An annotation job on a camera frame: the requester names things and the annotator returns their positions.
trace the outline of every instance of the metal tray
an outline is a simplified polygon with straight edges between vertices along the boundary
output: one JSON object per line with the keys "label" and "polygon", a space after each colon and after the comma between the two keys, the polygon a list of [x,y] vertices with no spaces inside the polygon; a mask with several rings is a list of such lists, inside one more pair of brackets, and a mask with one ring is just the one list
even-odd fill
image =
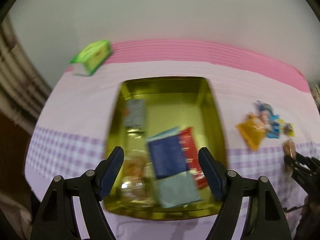
{"label": "metal tray", "polygon": [[[143,133],[128,133],[123,126],[125,101],[132,98],[146,100],[147,125]],[[215,159],[227,166],[219,115],[210,87],[202,77],[156,77],[123,82],[107,138],[106,157],[115,146],[121,146],[125,155],[136,149],[146,150],[145,138],[176,126],[180,130],[192,126],[197,150],[207,147]],[[106,210],[115,214],[150,220],[182,220],[215,215],[221,207],[209,187],[199,191],[202,201],[175,208],[123,201],[121,178],[122,169],[110,195],[104,199]]]}

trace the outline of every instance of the food package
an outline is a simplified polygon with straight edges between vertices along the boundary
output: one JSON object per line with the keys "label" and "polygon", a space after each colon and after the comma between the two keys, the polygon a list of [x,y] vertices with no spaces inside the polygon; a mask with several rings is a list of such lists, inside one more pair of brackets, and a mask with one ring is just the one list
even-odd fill
{"label": "food package", "polygon": [[199,201],[200,195],[189,171],[155,180],[158,201],[163,208],[171,208]]}
{"label": "food package", "polygon": [[147,192],[143,179],[146,159],[143,156],[126,158],[123,163],[121,196],[125,200],[145,200]]}
{"label": "food package", "polygon": [[144,99],[126,100],[124,127],[127,132],[144,132],[146,129],[146,101]]}
{"label": "food package", "polygon": [[273,115],[271,105],[258,101],[259,118],[264,124],[266,132],[271,131],[270,117]]}
{"label": "food package", "polygon": [[280,138],[280,123],[279,115],[272,115],[269,118],[271,124],[271,130],[267,132],[267,138],[279,139]]}
{"label": "food package", "polygon": [[95,41],[81,50],[71,61],[73,74],[91,76],[112,53],[109,40]]}
{"label": "food package", "polygon": [[293,124],[287,123],[283,119],[279,119],[280,133],[294,137]]}
{"label": "food package", "polygon": [[[292,141],[292,139],[288,139],[283,143],[283,152],[284,152],[284,155],[287,155],[292,157],[293,159],[296,159],[297,157],[296,146]],[[285,171],[291,172],[292,168],[286,165]]]}
{"label": "food package", "polygon": [[175,127],[146,140],[157,179],[187,170],[178,133],[178,127]]}
{"label": "food package", "polygon": [[187,167],[192,173],[198,189],[202,189],[208,186],[208,182],[204,177],[198,161],[198,151],[193,141],[191,129],[191,127],[188,127],[187,129],[181,131],[179,134],[179,140],[182,146],[182,151],[186,158]]}
{"label": "food package", "polygon": [[265,124],[253,113],[248,115],[245,122],[236,126],[247,145],[257,151],[266,134]]}

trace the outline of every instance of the orange package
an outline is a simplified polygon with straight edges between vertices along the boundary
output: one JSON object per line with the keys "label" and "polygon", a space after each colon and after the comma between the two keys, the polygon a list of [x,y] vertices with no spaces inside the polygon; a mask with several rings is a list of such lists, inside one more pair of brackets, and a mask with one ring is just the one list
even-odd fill
{"label": "orange package", "polygon": [[250,149],[257,151],[261,141],[266,135],[264,123],[253,113],[250,113],[247,120],[238,124],[236,127]]}

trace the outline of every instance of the yellow package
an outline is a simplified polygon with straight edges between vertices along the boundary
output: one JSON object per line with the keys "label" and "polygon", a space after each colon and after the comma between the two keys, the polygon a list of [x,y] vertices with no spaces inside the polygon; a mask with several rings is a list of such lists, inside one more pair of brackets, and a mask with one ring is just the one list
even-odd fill
{"label": "yellow package", "polygon": [[238,124],[236,127],[250,149],[257,151],[261,141],[266,135],[266,129],[263,122],[257,116],[250,113],[247,121]]}
{"label": "yellow package", "polygon": [[279,119],[279,124],[280,124],[280,133],[294,137],[294,130],[293,130],[292,123],[284,122],[283,119]]}

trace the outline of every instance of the table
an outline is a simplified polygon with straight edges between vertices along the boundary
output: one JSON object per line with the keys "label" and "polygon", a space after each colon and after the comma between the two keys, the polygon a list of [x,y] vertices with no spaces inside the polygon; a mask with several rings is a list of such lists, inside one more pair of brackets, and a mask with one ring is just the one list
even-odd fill
{"label": "table", "polygon": [[[62,76],[39,117],[31,138],[25,177],[41,200],[55,175],[65,179],[94,169],[104,159],[106,135],[121,82],[156,76],[202,76],[220,111],[228,168],[241,176],[269,178],[283,207],[302,205],[306,193],[283,172],[282,143],[264,139],[250,151],[235,125],[255,111],[256,100],[273,106],[294,124],[297,151],[320,157],[320,116],[304,77],[293,67],[225,45],[178,40],[134,41],[113,45],[113,55],[92,77]],[[88,234],[79,200],[75,212],[82,238]],[[244,199],[233,239],[239,239],[248,199]],[[205,239],[216,216],[181,221],[139,220],[105,212],[117,239]],[[300,211],[288,219],[292,235]]]}

